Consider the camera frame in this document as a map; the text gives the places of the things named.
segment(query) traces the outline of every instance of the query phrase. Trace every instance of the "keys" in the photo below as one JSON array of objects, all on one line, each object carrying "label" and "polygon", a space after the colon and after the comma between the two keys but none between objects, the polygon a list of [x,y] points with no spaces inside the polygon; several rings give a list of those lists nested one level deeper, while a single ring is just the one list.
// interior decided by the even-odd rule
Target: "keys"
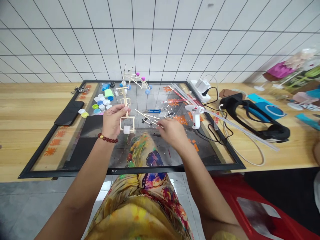
[{"label": "keys", "polygon": [[71,92],[71,94],[75,94],[76,92],[84,92],[84,93],[88,93],[89,88],[78,88],[75,87],[74,91]]}]

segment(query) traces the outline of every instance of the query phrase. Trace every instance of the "red stool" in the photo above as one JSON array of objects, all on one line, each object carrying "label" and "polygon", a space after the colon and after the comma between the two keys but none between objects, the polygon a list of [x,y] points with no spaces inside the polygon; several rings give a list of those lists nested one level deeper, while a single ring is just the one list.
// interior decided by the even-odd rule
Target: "red stool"
[{"label": "red stool", "polygon": [[212,177],[212,179],[231,207],[240,226],[243,228],[250,240],[270,240],[270,238],[259,234],[252,227],[237,201],[238,197],[270,205],[278,212],[281,218],[270,216],[273,227],[268,230],[272,235],[284,240],[320,240],[318,235],[310,232],[279,208],[266,201],[244,181],[241,174],[232,174],[225,177]]}]

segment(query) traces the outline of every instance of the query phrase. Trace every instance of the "power strip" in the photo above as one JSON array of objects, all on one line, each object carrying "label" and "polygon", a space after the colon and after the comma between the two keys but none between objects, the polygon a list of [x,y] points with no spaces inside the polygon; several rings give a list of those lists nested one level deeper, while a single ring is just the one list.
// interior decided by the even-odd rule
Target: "power strip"
[{"label": "power strip", "polygon": [[206,102],[209,102],[211,97],[209,96],[209,94],[205,95],[205,96],[202,96],[202,93],[203,92],[200,92],[198,90],[198,88],[196,87],[196,84],[197,84],[198,81],[195,81],[195,80],[189,80],[188,83],[191,85],[193,91],[192,93],[197,95],[197,97],[201,100],[202,103],[206,103]]}]

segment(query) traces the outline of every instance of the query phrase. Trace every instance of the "black frame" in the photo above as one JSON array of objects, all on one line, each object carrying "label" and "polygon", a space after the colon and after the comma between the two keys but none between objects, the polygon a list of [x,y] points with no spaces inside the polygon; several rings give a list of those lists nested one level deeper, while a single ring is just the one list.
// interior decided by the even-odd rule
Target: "black frame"
[{"label": "black frame", "polygon": [[[80,87],[83,87],[86,83],[101,83],[101,82],[108,82],[108,81],[101,81],[101,80],[85,80],[82,82]],[[172,83],[172,81],[161,81],[161,83]],[[193,88],[190,86],[190,84],[187,81],[175,81],[175,83],[184,83],[187,85],[187,87],[190,90],[193,90]],[[71,101],[75,101],[79,95],[79,92],[76,92],[73,97],[71,98]],[[195,98],[198,100],[199,103],[201,103],[198,96],[195,95]],[[238,169],[246,169],[232,146],[228,141],[225,141],[225,136],[222,134],[219,127],[215,124],[213,118],[209,113],[204,113],[208,119],[208,121],[217,128],[216,133],[222,139],[222,141],[226,144],[226,148],[231,154],[233,160],[235,163],[221,163],[217,164],[216,166],[206,166],[206,169],[208,171],[225,171],[225,170],[238,170]],[[20,173],[18,179],[23,178],[48,178],[48,177],[73,177],[78,174],[78,170],[50,170],[50,171],[31,171],[33,165],[36,163],[38,158],[40,157],[41,153],[45,150],[47,144],[49,143],[52,135],[57,130],[58,125],[53,125],[46,137],[43,139],[41,144],[39,145],[38,149],[35,151],[27,165],[24,167],[22,172]],[[136,168],[108,168],[107,175],[118,175],[118,174],[136,174],[137,170],[139,170],[139,173],[160,173],[160,172],[184,172],[184,166],[178,165],[178,166],[158,166],[158,167],[136,167]]]}]

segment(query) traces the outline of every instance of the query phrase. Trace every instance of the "red bead bracelet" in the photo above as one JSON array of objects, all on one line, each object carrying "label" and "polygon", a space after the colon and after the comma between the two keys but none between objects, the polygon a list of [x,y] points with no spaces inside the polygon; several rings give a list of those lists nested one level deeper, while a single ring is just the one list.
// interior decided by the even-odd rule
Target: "red bead bracelet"
[{"label": "red bead bracelet", "polygon": [[111,143],[117,143],[119,141],[118,139],[107,138],[107,137],[103,136],[101,133],[98,134],[98,138],[101,138],[102,140],[107,141],[107,142],[111,142]]}]

